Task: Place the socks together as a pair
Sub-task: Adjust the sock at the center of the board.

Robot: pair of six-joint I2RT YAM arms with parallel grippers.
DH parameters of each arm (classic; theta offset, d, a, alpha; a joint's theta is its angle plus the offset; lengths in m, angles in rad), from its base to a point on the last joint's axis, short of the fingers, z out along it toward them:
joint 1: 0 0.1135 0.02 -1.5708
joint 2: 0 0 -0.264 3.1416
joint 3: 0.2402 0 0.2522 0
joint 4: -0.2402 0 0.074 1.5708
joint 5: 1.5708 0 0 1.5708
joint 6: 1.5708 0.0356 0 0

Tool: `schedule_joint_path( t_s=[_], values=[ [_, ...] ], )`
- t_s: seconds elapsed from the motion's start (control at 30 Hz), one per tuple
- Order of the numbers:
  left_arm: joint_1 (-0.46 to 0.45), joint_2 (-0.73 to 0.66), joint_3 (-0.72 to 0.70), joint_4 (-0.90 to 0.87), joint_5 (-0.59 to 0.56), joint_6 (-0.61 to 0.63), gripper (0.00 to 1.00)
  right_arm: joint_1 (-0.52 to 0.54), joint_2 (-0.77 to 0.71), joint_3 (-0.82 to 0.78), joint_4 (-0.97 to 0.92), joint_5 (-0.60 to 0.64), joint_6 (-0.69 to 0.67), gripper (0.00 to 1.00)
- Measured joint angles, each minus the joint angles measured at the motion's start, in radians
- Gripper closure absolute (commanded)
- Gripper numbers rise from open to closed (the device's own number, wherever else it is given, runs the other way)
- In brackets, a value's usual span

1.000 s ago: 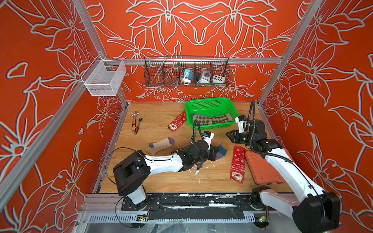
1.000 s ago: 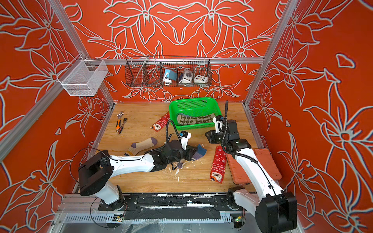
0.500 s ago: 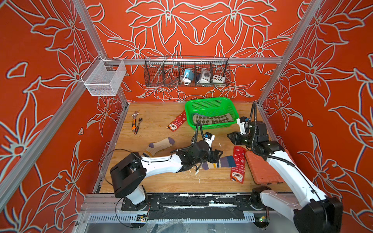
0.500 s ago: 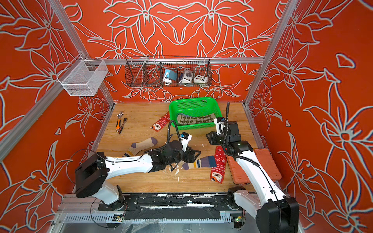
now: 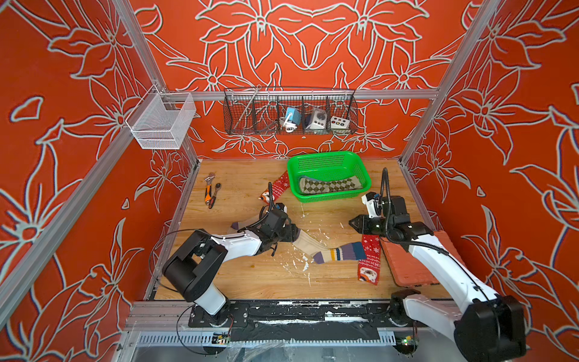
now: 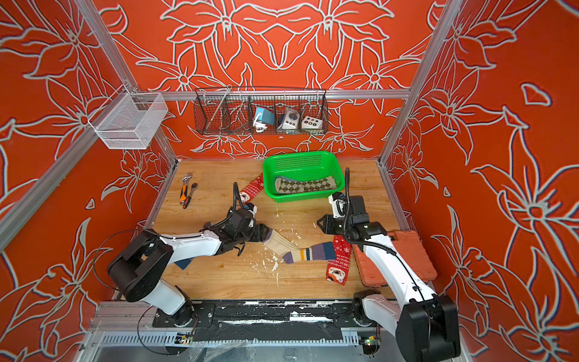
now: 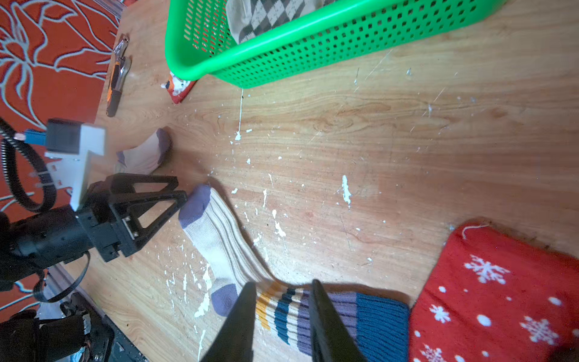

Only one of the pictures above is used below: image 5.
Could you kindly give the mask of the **brown argyle sock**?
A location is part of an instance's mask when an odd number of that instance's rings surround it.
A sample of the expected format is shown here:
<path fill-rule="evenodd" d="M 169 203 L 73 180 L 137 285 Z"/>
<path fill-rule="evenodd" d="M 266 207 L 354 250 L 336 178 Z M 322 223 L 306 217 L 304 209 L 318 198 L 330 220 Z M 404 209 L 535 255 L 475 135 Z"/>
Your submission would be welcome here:
<path fill-rule="evenodd" d="M 299 190 L 304 195 L 322 195 L 358 189 L 362 189 L 362 184 L 356 176 L 334 181 L 321 181 L 309 177 L 302 177 L 299 181 Z"/>

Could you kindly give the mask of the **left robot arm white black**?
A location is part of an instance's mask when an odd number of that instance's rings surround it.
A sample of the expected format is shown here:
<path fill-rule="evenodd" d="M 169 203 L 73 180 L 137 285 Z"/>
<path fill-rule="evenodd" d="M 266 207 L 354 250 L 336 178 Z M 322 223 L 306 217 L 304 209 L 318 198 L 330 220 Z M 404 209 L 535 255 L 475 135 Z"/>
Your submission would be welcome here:
<path fill-rule="evenodd" d="M 235 233 L 214 235 L 196 229 L 165 262 L 162 274 L 188 303 L 194 303 L 220 323 L 229 316 L 228 298 L 214 279 L 223 263 L 277 250 L 280 243 L 293 243 L 300 234 L 280 205 L 274 205 L 258 220 Z"/>

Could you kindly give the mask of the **cream striped sock purple toe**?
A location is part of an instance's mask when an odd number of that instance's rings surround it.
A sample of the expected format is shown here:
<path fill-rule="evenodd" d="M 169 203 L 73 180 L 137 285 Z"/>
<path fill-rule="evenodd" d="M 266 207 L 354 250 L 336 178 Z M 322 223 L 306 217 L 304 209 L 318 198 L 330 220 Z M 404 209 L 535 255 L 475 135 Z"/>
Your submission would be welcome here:
<path fill-rule="evenodd" d="M 262 218 L 259 216 L 259 214 L 256 214 L 247 220 L 234 222 L 229 226 L 228 234 L 244 234 L 247 232 L 255 232 L 258 229 L 261 219 Z"/>

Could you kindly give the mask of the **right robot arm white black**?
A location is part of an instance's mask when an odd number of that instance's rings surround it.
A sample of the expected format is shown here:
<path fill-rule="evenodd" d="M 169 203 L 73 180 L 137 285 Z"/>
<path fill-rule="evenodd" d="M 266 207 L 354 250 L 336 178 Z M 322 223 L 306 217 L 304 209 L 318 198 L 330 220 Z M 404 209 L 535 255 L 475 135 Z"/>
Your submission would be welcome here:
<path fill-rule="evenodd" d="M 446 307 L 415 290 L 392 294 L 388 318 L 405 327 L 421 322 L 452 340 L 468 361 L 507 361 L 526 352 L 522 304 L 485 285 L 456 259 L 422 222 L 413 223 L 400 196 L 369 192 L 366 214 L 349 224 L 361 235 L 377 236 L 402 247 L 438 280 L 454 300 Z"/>

